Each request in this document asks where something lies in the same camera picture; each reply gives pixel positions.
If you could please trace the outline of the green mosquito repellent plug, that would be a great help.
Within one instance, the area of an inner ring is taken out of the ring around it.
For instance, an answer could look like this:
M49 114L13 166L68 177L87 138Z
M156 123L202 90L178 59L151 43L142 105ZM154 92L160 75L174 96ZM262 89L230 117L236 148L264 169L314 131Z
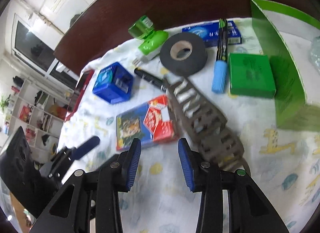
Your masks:
M128 32L133 38L141 41L136 57L132 62L136 67L159 55L162 45L169 37L168 32L155 30L153 22L146 15L140 17L129 27Z

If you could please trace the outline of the red framed tablet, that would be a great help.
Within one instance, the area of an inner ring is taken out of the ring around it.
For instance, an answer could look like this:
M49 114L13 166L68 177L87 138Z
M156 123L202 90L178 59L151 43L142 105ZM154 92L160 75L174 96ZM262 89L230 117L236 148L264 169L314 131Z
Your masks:
M81 99L86 91L86 88L89 84L89 81L93 77L94 70L89 69L85 71L81 77L80 80L78 81L75 91L71 97L71 100L69 102L68 108L67 108L67 114L65 116L64 122L67 122L71 119L71 117L76 113L78 110L78 107L80 105Z

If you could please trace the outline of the green cardboard box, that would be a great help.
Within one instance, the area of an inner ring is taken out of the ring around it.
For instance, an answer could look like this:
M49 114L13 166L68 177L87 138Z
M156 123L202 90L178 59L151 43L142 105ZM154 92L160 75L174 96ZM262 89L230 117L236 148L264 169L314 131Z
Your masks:
M252 26L270 60L280 129L319 131L319 73L309 61L319 21L288 5L250 0Z

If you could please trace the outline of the blue-capped black pen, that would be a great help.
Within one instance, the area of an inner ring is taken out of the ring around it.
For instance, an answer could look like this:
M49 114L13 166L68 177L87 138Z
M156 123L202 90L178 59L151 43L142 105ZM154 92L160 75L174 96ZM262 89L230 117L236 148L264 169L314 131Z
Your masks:
M214 64L214 76L212 91L221 94L225 90L225 82L227 76L227 46L228 46L228 27L227 20L219 20L219 40L217 44L216 61Z

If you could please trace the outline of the black tape roll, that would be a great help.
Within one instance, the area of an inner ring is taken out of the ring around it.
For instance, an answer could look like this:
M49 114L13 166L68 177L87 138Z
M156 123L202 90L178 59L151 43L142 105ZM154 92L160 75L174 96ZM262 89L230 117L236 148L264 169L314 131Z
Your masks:
M163 44L159 58L162 65L176 76L189 77L205 67L208 55L198 35L182 32Z

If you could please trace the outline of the giraffe print white cloth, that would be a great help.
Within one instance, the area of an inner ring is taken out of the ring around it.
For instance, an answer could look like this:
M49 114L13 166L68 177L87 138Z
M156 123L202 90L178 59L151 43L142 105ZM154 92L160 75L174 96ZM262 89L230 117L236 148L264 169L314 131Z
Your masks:
M207 50L206 66L190 77L227 117L245 149L252 178L291 232L300 232L319 204L319 134L279 130L269 99L217 95L211 91L216 49ZM91 80L78 111L61 130L58 147L77 147L97 135L99 146L76 161L71 172L94 171L116 152L116 116L160 95L135 79L131 99L111 105L92 93ZM194 232L201 196L186 186L177 140L142 149L134 186L119 196L125 232Z

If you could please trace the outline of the brown plastic hair claw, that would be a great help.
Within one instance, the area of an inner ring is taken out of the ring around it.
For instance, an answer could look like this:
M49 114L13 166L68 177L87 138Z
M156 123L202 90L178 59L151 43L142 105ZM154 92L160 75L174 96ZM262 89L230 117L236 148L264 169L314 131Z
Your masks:
M243 167L251 174L238 135L227 127L223 112L187 78L170 83L164 79L174 113L205 161L225 171Z

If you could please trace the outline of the playing cards box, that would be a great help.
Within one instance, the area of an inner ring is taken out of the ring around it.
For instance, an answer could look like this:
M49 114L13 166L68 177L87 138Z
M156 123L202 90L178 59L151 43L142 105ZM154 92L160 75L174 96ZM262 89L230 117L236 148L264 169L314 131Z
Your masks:
M128 150L133 139L151 147L178 138L176 117L163 94L116 116L116 149Z

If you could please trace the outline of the blue medicine box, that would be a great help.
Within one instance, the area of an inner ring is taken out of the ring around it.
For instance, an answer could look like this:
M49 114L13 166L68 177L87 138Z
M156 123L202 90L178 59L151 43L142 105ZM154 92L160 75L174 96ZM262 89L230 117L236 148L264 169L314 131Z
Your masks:
M204 41L206 47L217 46L219 40L219 22L209 22L182 28L182 32L190 32L198 35ZM242 44L242 36L233 20L228 20L228 44Z

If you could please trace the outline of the white shelf unit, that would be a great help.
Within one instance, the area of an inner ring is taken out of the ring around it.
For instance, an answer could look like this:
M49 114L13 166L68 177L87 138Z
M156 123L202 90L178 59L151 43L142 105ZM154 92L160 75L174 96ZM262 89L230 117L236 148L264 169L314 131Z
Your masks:
M57 152L67 101L29 80L12 90L3 131L11 135L21 127L33 159L45 163Z

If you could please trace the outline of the black marker pen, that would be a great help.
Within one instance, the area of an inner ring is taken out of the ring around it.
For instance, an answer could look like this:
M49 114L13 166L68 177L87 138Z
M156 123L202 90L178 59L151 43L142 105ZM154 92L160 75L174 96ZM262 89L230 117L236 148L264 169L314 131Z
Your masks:
M134 73L141 79L147 81L148 83L152 84L154 87L157 87L159 90L166 92L167 88L164 85L164 81L160 78L144 71L140 68L135 68Z

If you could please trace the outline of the blue square box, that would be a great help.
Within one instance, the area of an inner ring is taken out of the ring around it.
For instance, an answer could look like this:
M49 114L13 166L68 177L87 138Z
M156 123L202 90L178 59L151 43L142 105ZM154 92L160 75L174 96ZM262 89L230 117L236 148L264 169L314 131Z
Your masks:
M131 98L133 76L119 62L100 70L92 93L109 104L126 102Z

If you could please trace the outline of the plastic water bottle green label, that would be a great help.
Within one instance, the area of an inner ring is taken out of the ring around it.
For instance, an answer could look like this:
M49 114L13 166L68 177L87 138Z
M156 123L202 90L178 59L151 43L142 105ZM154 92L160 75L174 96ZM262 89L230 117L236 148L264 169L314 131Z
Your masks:
M320 36L315 37L311 43L309 60L314 66L314 68L317 71L319 71L320 70Z

